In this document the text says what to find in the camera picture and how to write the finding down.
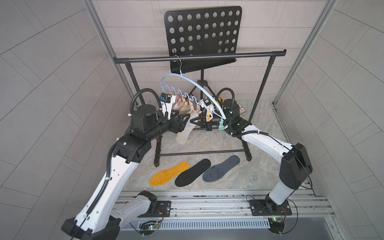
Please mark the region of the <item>yellow insole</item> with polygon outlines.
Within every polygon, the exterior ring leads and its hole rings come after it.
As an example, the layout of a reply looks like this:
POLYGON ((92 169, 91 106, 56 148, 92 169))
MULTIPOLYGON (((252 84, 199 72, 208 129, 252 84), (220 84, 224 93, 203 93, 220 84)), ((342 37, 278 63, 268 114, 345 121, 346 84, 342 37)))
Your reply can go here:
POLYGON ((162 170, 154 174, 149 180, 149 185, 153 187, 165 185, 170 180, 172 180, 175 176, 179 175, 180 173, 188 169, 189 169, 189 163, 187 161, 182 161, 179 164, 169 169, 162 170))

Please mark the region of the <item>grey dark-edged insole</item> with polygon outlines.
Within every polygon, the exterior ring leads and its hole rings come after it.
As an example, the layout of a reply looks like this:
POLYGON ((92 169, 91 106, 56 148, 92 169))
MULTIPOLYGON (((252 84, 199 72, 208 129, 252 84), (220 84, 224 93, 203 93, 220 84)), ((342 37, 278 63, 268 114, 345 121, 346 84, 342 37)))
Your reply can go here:
POLYGON ((212 183, 220 180, 224 175, 240 163, 240 158, 236 155, 230 156, 224 162, 209 167, 203 173, 203 181, 207 183, 212 183))

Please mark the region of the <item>grey yellow-edged insole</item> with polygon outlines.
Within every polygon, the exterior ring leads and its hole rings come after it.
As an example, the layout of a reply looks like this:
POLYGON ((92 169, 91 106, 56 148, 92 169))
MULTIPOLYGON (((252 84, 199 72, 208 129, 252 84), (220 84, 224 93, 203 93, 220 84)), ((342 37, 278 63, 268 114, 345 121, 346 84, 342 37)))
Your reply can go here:
POLYGON ((182 132, 180 132, 180 133, 177 134, 176 142, 177 142, 178 144, 181 144, 181 145, 185 144, 185 143, 187 142, 187 140, 188 140, 188 137, 189 137, 191 131, 192 131, 196 126, 197 126, 197 125, 191 123, 190 120, 188 120, 188 122, 187 122, 187 124, 186 124, 186 126, 185 126, 185 129, 184 129, 182 132))

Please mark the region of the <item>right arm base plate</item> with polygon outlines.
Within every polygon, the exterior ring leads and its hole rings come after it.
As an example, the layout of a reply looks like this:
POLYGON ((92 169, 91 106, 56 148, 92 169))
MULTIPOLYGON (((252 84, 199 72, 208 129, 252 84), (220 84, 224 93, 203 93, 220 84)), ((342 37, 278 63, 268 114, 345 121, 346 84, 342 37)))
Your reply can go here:
POLYGON ((248 200, 251 207, 252 216, 291 216, 292 209, 286 200, 281 205, 276 205, 273 201, 248 200))

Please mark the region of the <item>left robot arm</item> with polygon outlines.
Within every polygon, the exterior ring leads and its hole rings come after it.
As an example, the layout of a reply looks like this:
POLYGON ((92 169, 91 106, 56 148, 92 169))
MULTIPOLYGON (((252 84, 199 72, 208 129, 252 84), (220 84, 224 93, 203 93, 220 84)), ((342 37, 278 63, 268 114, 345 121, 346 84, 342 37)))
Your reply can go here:
POLYGON ((138 167, 151 142, 163 133, 182 132, 190 114, 173 111, 176 96, 142 89, 130 105, 131 122, 125 134, 107 154, 106 173, 86 206, 75 217, 65 220, 61 230, 80 240, 114 240, 120 229, 137 217, 156 210, 157 196, 140 192, 123 207, 113 210, 129 177, 138 167))

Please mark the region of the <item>left circuit board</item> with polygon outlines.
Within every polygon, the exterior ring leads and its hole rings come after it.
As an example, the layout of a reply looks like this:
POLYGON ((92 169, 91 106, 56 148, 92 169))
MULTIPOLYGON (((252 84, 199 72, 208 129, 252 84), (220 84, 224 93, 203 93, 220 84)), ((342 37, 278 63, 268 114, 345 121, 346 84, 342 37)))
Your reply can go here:
POLYGON ((157 221, 148 221, 139 225, 139 233, 144 236, 150 236, 155 232, 155 230, 159 229, 161 223, 157 221))

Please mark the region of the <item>right circuit board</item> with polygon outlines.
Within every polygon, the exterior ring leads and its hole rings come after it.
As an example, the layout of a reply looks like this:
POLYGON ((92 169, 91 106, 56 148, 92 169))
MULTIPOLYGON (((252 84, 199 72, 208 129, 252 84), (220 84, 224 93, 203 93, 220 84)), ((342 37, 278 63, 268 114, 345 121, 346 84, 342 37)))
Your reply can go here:
POLYGON ((268 218, 269 231, 273 234, 281 235, 285 229, 285 221, 283 218, 268 218))

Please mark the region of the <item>black clothes rack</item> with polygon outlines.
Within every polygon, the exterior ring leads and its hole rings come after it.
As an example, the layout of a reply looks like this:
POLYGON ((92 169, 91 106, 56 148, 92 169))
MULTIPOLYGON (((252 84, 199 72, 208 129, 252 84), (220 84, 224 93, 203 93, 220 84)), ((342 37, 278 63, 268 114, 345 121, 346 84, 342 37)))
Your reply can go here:
MULTIPOLYGON (((132 69, 132 66, 131 66, 132 63, 140 63, 140 62, 165 62, 165 61, 172 62, 172 61, 175 61, 175 62, 178 62, 179 64, 182 64, 185 61, 194 61, 194 62, 200 61, 201 62, 203 60, 230 60, 230 59, 235 59, 235 58, 270 57, 269 64, 268 64, 268 67, 267 67, 267 70, 265 72, 265 75, 264 75, 264 78, 263 78, 263 82, 262 82, 263 84, 265 84, 266 81, 267 81, 267 78, 269 76, 271 67, 272 67, 276 57, 283 57, 283 56, 286 55, 286 52, 287 52, 286 50, 283 50, 283 51, 261 52, 261 53, 224 54, 224 55, 220 55, 220 54, 216 54, 216 55, 196 55, 196 56, 182 56, 182 57, 173 56, 173 57, 154 57, 154 58, 114 58, 114 62, 116 64, 124 64, 124 65, 126 65, 126 68, 129 71, 129 74, 130 74, 130 77, 131 77, 133 83, 136 84, 137 81, 136 81, 136 78, 135 78, 135 75, 133 73, 133 69, 132 69)), ((179 73, 176 76, 180 77, 182 79, 187 80, 188 82, 192 83, 195 87, 199 88, 200 90, 201 90, 201 88, 203 88, 197 82, 195 82, 195 81, 187 78, 186 76, 184 76, 182 71, 179 71, 179 73)), ((193 97, 193 96, 191 96, 188 93, 182 93, 181 90, 177 90, 176 94, 180 94, 187 101, 190 101, 189 99, 193 97)), ((154 140, 157 141, 156 151, 155 151, 155 159, 154 159, 155 167, 158 167, 160 165, 160 157, 163 156, 163 154, 161 153, 161 144, 162 144, 163 134, 158 139, 154 139, 154 140)), ((251 161, 252 160, 252 155, 251 155, 251 152, 250 152, 250 149, 249 149, 249 146, 248 146, 249 143, 245 143, 245 142, 242 141, 242 144, 243 144, 242 151, 245 152, 246 159, 248 161, 251 161)))

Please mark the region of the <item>green clothes peg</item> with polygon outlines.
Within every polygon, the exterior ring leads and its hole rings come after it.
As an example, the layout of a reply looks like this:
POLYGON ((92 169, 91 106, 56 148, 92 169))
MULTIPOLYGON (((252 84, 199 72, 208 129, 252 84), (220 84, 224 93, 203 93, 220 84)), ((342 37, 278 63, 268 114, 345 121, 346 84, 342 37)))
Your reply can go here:
POLYGON ((220 123, 219 123, 219 126, 218 126, 218 129, 219 129, 220 131, 223 131, 223 130, 225 130, 226 128, 228 128, 228 125, 224 125, 224 119, 221 118, 220 123))

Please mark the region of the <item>white black insole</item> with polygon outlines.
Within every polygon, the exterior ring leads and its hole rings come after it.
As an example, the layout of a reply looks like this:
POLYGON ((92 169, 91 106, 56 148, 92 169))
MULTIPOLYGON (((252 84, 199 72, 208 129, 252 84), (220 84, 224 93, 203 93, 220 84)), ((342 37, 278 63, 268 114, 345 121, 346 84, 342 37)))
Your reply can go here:
POLYGON ((177 187, 185 187, 187 185, 190 185, 210 167, 211 167, 211 161, 209 159, 203 159, 199 161, 190 169, 179 174, 175 180, 175 185, 177 187))

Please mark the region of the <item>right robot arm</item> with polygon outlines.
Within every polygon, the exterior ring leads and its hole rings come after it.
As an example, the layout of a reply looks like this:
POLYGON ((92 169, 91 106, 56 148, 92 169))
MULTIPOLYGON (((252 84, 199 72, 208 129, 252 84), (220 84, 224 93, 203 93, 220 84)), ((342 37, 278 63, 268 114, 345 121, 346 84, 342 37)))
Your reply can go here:
POLYGON ((313 172, 308 152, 302 144, 289 144, 262 132, 250 121, 240 116, 240 107, 235 101, 234 91, 223 88, 222 92, 231 93, 231 98, 220 100, 219 95, 211 95, 204 88, 201 92, 207 97, 197 100, 192 97, 189 100, 196 102, 203 113, 208 114, 205 119, 198 117, 197 125, 209 129, 214 124, 221 131, 225 131, 231 137, 239 138, 245 143, 252 144, 269 154, 280 164, 279 181, 272 191, 266 196, 266 208, 269 212, 275 212, 296 191, 302 183, 310 178, 313 172))

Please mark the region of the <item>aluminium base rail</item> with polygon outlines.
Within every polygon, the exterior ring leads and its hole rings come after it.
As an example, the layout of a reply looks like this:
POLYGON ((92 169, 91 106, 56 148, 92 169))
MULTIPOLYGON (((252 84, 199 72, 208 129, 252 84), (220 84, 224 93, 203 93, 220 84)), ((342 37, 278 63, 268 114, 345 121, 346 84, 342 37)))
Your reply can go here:
MULTIPOLYGON (((118 197, 113 210, 133 201, 139 193, 125 192, 118 197)), ((335 223, 335 212, 329 200, 316 197, 309 191, 299 190, 288 203, 291 216, 252 216, 248 200, 264 200, 259 191, 176 191, 156 192, 157 201, 171 201, 169 217, 137 217, 122 229, 132 227, 139 230, 139 225, 148 221, 157 221, 161 226, 157 230, 217 230, 217 229, 269 229, 268 218, 283 218, 287 232, 299 219, 324 218, 328 225, 335 223)))

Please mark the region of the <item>circuit board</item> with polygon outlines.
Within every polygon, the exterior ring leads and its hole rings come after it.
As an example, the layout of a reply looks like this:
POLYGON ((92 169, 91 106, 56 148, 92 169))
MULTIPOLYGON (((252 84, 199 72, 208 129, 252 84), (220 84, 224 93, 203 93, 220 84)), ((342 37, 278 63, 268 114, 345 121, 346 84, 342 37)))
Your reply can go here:
POLYGON ((285 229, 285 221, 283 218, 268 218, 269 231, 273 234, 281 235, 285 229))
POLYGON ((144 236, 150 236, 155 232, 155 230, 159 229, 161 223, 157 221, 148 221, 139 225, 139 233, 144 236))

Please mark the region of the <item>yellow clothes peg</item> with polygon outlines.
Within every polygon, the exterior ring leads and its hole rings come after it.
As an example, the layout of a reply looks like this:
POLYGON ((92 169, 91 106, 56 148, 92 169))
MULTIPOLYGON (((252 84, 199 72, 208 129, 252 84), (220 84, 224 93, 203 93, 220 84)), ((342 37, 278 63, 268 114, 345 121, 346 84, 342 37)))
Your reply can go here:
POLYGON ((210 110, 206 111, 206 122, 210 122, 213 119, 213 113, 210 110))

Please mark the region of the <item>black music stand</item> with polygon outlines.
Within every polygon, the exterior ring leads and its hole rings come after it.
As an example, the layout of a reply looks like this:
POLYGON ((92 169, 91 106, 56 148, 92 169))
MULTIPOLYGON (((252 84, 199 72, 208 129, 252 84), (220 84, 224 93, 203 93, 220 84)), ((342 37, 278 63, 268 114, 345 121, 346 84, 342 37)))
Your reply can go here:
POLYGON ((242 19, 240 6, 165 13, 169 55, 234 54, 242 19))

